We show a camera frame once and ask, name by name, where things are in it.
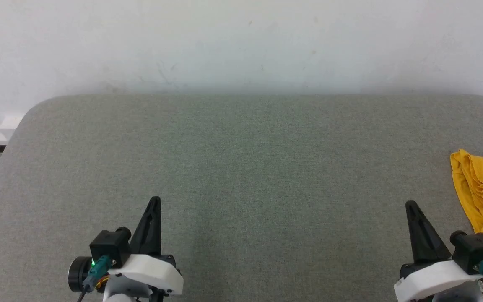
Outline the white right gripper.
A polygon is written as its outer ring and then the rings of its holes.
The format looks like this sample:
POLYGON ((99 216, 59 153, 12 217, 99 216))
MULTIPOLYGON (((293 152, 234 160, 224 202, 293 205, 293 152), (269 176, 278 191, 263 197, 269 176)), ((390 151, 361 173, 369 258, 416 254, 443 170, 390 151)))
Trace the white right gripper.
POLYGON ((413 262, 434 263, 399 279, 394 285, 399 302, 483 302, 481 275, 467 274, 425 217, 416 201, 405 203, 413 262))

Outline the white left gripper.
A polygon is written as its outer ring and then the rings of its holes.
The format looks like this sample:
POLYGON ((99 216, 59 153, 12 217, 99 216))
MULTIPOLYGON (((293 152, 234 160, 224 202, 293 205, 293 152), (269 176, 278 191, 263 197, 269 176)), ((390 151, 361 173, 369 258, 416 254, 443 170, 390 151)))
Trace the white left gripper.
POLYGON ((133 253, 121 268, 111 268, 106 283, 106 296, 124 294, 128 297, 148 297, 153 289, 180 296, 184 279, 176 266, 151 255, 161 255, 161 199, 154 196, 130 241, 133 253))

